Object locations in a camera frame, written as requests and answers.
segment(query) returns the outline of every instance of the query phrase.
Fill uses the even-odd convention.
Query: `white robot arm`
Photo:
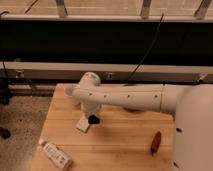
[[[213,170],[213,85],[101,87],[98,75],[88,72],[66,91],[91,124],[99,123],[101,104],[176,114],[173,171]]]

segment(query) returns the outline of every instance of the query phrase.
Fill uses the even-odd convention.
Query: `wooden table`
[[[170,115],[103,105],[101,124],[91,126],[85,134],[75,127],[82,112],[64,95],[65,86],[56,86],[41,138],[72,158],[70,171],[171,170],[174,125]],[[152,156],[150,144],[157,131],[162,132],[162,142],[158,153]],[[38,147],[31,170],[58,169]]]

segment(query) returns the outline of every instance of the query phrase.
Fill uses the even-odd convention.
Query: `black panel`
[[[0,58],[22,61],[136,64],[158,23],[0,21]],[[162,23],[145,64],[213,62],[213,24]]]

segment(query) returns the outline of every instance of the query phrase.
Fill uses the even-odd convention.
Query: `cable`
[[[5,78],[7,79],[7,84],[8,84],[9,83],[9,76],[8,76],[7,68],[5,67],[4,59],[2,61],[2,65],[3,65],[3,68],[4,68],[4,75],[5,75]]]
[[[138,65],[136,66],[136,68],[135,68],[135,69],[132,71],[132,73],[129,75],[129,77],[127,78],[127,81],[129,81],[129,80],[132,78],[132,76],[136,73],[136,71],[138,70],[138,68],[143,64],[143,62],[145,61],[145,59],[147,58],[147,56],[149,56],[149,54],[150,54],[152,48],[153,48],[154,45],[155,45],[155,42],[156,42],[157,38],[158,38],[158,34],[159,34],[159,30],[160,30],[161,23],[162,23],[162,21],[163,21],[163,17],[164,17],[164,13],[162,13],[162,15],[161,15],[160,21],[159,21],[158,26],[157,26],[157,28],[156,28],[156,30],[155,30],[154,38],[153,38],[153,40],[152,40],[152,42],[151,42],[149,48],[147,49],[146,53],[144,54],[144,56],[142,57],[142,59],[140,60],[140,62],[139,62]]]

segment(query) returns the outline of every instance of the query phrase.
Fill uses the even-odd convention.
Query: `floor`
[[[51,97],[15,96],[0,106],[0,126],[11,132],[0,138],[0,170],[28,171]]]

